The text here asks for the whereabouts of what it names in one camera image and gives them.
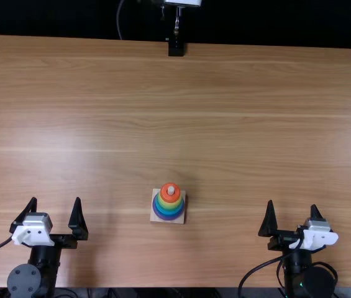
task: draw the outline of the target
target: blue ring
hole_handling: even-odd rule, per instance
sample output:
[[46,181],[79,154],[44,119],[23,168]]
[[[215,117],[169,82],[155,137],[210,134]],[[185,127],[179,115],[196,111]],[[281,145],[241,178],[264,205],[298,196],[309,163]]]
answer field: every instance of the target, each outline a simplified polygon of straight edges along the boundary
[[155,196],[156,208],[157,208],[157,210],[158,210],[161,214],[163,214],[163,215],[165,215],[165,216],[173,216],[173,215],[176,215],[176,214],[179,213],[179,212],[182,212],[182,209],[183,209],[183,199],[181,199],[181,200],[182,200],[182,201],[181,201],[181,204],[180,204],[177,208],[175,208],[175,209],[165,209],[165,208],[163,208],[163,207],[160,205],[157,196],[158,196],[158,194]]
[[168,215],[164,215],[162,214],[159,210],[157,210],[156,208],[156,199],[154,198],[153,199],[153,202],[152,202],[152,207],[153,207],[153,211],[155,212],[155,214],[157,215],[158,218],[162,219],[162,220],[174,220],[174,219],[177,219],[181,214],[182,214],[182,211],[183,211],[183,208],[181,209],[181,212],[179,212],[178,214],[176,215],[172,215],[172,216],[168,216]]

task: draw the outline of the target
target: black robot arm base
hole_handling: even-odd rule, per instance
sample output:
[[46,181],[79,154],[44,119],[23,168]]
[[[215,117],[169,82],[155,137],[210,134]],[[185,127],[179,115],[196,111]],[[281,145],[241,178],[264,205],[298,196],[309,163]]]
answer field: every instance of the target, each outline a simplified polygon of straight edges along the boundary
[[284,260],[288,298],[331,298],[336,280],[328,270],[312,264],[309,250],[298,250]]
[[27,264],[11,271],[7,287],[12,298],[52,297],[57,281],[62,247],[33,246]]

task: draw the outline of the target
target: wooden base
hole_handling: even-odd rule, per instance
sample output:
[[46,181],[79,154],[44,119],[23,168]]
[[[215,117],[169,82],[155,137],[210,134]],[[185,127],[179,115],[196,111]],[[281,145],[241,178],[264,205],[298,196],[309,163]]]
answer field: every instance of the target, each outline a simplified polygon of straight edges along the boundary
[[151,222],[170,222],[172,224],[184,224],[185,223],[185,210],[186,210],[186,191],[181,191],[182,200],[185,202],[185,207],[182,211],[182,214],[174,220],[163,220],[159,218],[156,213],[153,211],[153,199],[160,192],[160,188],[154,188],[152,192],[152,203],[150,204],[150,221]]

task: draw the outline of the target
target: purple ring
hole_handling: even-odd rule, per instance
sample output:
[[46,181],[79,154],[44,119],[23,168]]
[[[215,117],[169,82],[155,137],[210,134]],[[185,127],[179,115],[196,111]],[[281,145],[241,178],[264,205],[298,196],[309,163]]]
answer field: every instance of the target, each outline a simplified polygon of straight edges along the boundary
[[162,220],[174,220],[174,219],[177,219],[183,212],[183,209],[185,207],[185,203],[182,203],[183,204],[183,207],[182,209],[180,210],[180,212],[178,214],[175,214],[175,215],[172,215],[172,216],[167,216],[167,215],[164,215],[162,214],[159,210],[157,210],[157,207],[156,207],[156,197],[153,199],[153,202],[152,202],[152,207],[153,207],[153,211],[155,212],[155,214],[157,215],[158,218],[162,219]]

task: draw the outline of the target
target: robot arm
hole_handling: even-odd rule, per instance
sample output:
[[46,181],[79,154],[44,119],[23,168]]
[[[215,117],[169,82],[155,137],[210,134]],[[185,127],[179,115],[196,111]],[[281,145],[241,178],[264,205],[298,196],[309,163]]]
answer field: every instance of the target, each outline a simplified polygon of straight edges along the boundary
[[50,216],[36,211],[37,199],[33,197],[9,230],[16,245],[32,249],[28,263],[17,266],[8,276],[7,287],[12,298],[52,297],[62,249],[76,249],[78,240],[88,239],[79,197],[69,220],[71,234],[50,234]]

